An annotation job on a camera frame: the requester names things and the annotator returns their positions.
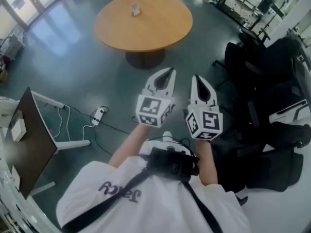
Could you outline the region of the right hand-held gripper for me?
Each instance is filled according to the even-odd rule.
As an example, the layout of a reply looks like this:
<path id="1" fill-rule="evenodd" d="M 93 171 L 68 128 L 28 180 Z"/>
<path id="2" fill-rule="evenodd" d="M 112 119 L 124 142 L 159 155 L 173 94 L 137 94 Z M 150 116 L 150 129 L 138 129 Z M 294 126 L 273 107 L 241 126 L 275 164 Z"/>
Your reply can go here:
<path id="1" fill-rule="evenodd" d="M 216 105 L 217 95 L 207 80 L 194 75 L 190 87 L 190 105 L 186 125 L 192 139 L 212 141 L 223 133 L 223 114 L 218 106 L 198 105 L 197 100 L 206 105 Z"/>

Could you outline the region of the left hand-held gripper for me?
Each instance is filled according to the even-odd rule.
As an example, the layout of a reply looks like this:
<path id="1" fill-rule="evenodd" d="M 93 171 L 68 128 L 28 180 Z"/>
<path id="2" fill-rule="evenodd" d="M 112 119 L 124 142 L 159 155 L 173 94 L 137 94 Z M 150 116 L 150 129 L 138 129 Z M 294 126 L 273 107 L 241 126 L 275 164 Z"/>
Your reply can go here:
<path id="1" fill-rule="evenodd" d="M 172 67 L 161 69 L 148 78 L 136 106 L 139 124 L 161 128 L 175 106 L 175 78 L 176 70 Z"/>

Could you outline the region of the person's right forearm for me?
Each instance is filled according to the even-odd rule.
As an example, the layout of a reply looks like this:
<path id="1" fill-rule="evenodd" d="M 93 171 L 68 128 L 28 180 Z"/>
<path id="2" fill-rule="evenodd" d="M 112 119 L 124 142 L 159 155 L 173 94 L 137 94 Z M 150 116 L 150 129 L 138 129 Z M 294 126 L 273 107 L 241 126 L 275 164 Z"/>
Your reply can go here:
<path id="1" fill-rule="evenodd" d="M 208 141 L 196 141 L 196 156 L 199 158 L 199 179 L 204 186 L 218 184 L 211 145 Z"/>

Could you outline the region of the person's left forearm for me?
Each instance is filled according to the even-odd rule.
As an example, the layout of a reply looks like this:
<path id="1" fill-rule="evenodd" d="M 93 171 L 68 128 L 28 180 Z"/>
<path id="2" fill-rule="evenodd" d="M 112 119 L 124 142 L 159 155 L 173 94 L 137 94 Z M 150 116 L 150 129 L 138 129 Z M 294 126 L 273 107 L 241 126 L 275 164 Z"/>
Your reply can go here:
<path id="1" fill-rule="evenodd" d="M 118 168 L 127 158 L 138 155 L 143 143 L 148 139 L 152 129 L 152 127 L 147 125 L 137 125 L 122 145 L 112 155 L 108 164 Z"/>

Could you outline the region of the round wooden table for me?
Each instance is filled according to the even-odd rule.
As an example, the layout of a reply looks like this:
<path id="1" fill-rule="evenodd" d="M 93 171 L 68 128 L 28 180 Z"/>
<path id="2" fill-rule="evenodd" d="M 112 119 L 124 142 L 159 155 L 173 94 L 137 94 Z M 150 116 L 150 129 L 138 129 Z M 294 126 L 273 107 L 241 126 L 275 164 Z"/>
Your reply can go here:
<path id="1" fill-rule="evenodd" d="M 141 14 L 132 16 L 138 3 Z M 127 62 L 139 69 L 160 65 L 165 49 L 191 31 L 193 17 L 180 0 L 113 0 L 97 15 L 95 36 L 103 44 L 125 52 Z"/>

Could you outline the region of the black office chair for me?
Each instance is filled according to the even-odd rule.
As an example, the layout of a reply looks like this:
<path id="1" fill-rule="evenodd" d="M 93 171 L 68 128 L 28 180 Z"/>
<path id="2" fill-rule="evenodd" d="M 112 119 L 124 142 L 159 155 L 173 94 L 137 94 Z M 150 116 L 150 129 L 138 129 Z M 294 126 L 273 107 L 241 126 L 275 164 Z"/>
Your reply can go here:
<path id="1" fill-rule="evenodd" d="M 267 89 L 292 79 L 292 60 L 299 56 L 300 44 L 290 37 L 278 39 L 269 47 L 245 50 L 229 42 L 224 63 L 220 65 L 228 74 L 239 94 L 255 89 Z"/>
<path id="2" fill-rule="evenodd" d="M 301 89 L 291 82 L 234 98 L 233 110 L 228 112 L 233 122 L 227 132 L 239 133 L 240 146 L 216 157 L 218 182 L 225 191 L 283 192 L 299 181 L 303 156 L 294 149 L 311 142 L 311 126 L 269 120 L 272 114 L 290 112 L 294 104 L 309 108 Z"/>

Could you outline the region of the white power strip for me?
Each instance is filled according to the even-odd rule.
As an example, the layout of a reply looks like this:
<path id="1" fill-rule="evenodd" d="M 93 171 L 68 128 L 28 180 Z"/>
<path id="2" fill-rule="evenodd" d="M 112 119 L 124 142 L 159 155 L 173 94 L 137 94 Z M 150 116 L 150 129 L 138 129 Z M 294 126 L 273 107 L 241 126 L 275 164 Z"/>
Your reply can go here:
<path id="1" fill-rule="evenodd" d="M 105 106 L 98 107 L 95 111 L 95 114 L 91 117 L 91 124 L 93 126 L 98 126 L 101 122 L 102 117 L 107 112 L 107 109 Z"/>

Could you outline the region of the black chest pack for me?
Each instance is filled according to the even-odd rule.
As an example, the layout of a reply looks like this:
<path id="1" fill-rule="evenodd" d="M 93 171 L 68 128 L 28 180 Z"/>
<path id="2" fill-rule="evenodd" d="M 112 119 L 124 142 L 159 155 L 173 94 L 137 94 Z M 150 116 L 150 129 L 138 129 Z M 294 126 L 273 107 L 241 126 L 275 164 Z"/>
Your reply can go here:
<path id="1" fill-rule="evenodd" d="M 149 173 L 181 182 L 188 182 L 199 175 L 198 158 L 183 152 L 152 148 L 146 157 Z"/>

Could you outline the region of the white and black device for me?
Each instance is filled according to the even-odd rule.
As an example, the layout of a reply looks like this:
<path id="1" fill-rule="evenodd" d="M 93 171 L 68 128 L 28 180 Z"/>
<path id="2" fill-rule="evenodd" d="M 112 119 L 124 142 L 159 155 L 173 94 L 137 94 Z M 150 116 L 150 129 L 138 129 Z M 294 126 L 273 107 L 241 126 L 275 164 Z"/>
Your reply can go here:
<path id="1" fill-rule="evenodd" d="M 307 100 L 301 100 L 283 110 L 269 115 L 269 122 L 270 124 L 274 122 L 291 124 L 292 122 L 305 119 L 309 116 L 311 116 L 311 110 Z"/>

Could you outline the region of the person's white t-shirt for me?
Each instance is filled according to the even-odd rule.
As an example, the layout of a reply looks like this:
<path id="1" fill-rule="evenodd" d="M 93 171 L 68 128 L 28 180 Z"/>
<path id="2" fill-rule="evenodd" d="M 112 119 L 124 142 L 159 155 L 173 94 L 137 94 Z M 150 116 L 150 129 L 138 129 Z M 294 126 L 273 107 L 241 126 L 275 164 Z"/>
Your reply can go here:
<path id="1" fill-rule="evenodd" d="M 101 162 L 84 166 L 56 207 L 60 227 L 117 195 L 110 208 L 79 233 L 215 233 L 212 219 L 223 233 L 251 233 L 236 195 L 219 183 L 204 186 L 195 176 L 184 185 L 154 175 L 126 189 L 145 166 L 138 155 L 118 168 Z"/>

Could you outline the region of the dark desk with white legs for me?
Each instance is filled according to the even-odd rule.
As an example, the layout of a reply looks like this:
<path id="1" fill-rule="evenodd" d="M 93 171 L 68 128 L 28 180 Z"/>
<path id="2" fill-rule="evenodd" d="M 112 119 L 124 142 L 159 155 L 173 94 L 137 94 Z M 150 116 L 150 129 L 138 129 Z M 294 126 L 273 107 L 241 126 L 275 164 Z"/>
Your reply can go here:
<path id="1" fill-rule="evenodd" d="M 89 140 L 56 142 L 51 135 L 36 103 L 37 100 L 63 108 L 65 104 L 57 102 L 29 87 L 25 90 L 13 114 L 23 113 L 26 134 L 14 141 L 8 132 L 4 138 L 4 160 L 9 168 L 14 167 L 20 177 L 19 192 L 27 199 L 45 166 L 54 154 L 60 150 L 90 145 Z"/>

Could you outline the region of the small white box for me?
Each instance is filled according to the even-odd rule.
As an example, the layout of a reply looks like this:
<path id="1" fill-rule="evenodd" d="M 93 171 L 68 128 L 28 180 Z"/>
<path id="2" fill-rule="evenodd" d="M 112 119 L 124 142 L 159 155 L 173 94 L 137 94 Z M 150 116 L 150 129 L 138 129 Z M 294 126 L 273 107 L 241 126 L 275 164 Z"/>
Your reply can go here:
<path id="1" fill-rule="evenodd" d="M 27 130 L 24 119 L 18 119 L 11 129 L 13 141 L 18 142 L 26 134 L 26 132 Z"/>

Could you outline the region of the cardboard box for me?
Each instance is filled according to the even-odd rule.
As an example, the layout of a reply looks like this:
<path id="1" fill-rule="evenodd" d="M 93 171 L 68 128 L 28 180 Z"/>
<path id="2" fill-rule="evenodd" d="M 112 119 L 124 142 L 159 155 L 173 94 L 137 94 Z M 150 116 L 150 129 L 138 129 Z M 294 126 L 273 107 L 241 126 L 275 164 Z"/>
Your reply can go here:
<path id="1" fill-rule="evenodd" d="M 23 43 L 23 34 L 16 36 L 11 34 L 5 39 L 0 39 L 0 83 L 5 82 L 8 72 L 8 65 L 15 60 L 21 48 L 25 47 Z"/>

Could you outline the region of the black frame workbench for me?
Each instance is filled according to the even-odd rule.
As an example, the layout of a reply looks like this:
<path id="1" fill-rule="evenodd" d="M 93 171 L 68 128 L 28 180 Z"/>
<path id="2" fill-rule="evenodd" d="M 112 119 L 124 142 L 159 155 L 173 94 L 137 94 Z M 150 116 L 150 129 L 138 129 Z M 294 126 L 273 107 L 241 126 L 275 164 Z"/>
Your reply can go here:
<path id="1" fill-rule="evenodd" d="M 216 8 L 229 16 L 240 31 L 266 41 L 270 31 L 285 17 L 289 0 L 218 0 Z"/>

